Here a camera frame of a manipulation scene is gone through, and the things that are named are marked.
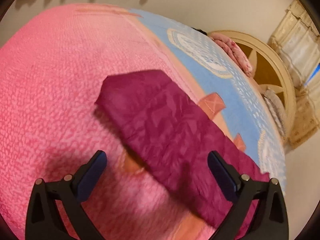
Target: folded puffer jacket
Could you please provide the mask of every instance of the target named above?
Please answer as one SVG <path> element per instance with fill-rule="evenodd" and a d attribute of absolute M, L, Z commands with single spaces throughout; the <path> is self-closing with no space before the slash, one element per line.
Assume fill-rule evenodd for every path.
<path fill-rule="evenodd" d="M 161 70 L 108 76 L 96 103 L 153 177 L 215 228 L 232 204 L 208 168 L 210 151 L 218 151 L 240 174 L 269 180 Z M 252 203 L 238 237 L 246 233 L 256 205 Z"/>

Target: metal pin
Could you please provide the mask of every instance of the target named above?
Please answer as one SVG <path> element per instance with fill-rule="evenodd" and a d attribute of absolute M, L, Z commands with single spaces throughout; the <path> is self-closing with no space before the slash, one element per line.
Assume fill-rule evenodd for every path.
<path fill-rule="evenodd" d="M 64 176 L 63 179 L 64 179 L 65 181 L 70 181 L 70 180 L 72 180 L 72 175 L 71 175 L 71 174 L 68 174 L 68 175 Z"/>
<path fill-rule="evenodd" d="M 274 184 L 274 185 L 278 185 L 279 180 L 276 179 L 276 178 L 272 178 L 272 179 L 271 179 L 271 182 L 272 182 L 272 184 Z"/>
<path fill-rule="evenodd" d="M 250 176 L 248 174 L 242 174 L 241 179 L 244 181 L 248 181 L 250 179 Z"/>
<path fill-rule="evenodd" d="M 42 183 L 42 179 L 37 179 L 36 180 L 36 185 L 40 185 Z"/>

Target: white wall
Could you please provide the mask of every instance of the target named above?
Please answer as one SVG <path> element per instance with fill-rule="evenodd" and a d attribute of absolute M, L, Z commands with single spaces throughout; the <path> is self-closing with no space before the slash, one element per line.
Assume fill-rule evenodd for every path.
<path fill-rule="evenodd" d="M 0 46 L 44 9 L 75 2 L 151 11 L 206 31 L 233 29 L 267 41 L 293 0 L 16 0 L 0 22 Z"/>
<path fill-rule="evenodd" d="M 286 155 L 290 239 L 306 225 L 320 199 L 320 131 Z"/>

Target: white curtain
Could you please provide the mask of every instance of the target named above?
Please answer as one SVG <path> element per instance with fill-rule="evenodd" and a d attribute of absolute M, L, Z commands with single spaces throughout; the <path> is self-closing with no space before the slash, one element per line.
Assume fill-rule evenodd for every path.
<path fill-rule="evenodd" d="M 283 60 L 297 89 L 296 120 L 290 138 L 298 146 L 319 129 L 320 119 L 320 35 L 298 0 L 269 40 Z"/>

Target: blue gripper pad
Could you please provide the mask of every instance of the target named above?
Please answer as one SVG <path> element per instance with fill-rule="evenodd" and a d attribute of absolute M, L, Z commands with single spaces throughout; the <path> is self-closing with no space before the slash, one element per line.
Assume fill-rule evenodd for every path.
<path fill-rule="evenodd" d="M 76 198 L 79 202 L 88 200 L 106 166 L 107 155 L 103 151 L 97 151 L 92 159 L 82 166 L 86 172 L 82 175 L 82 178 L 77 183 L 76 187 Z"/>
<path fill-rule="evenodd" d="M 226 200 L 233 203 L 236 202 L 238 200 L 238 196 L 236 194 L 238 190 L 237 184 L 214 152 L 210 152 L 208 155 L 208 166 Z"/>

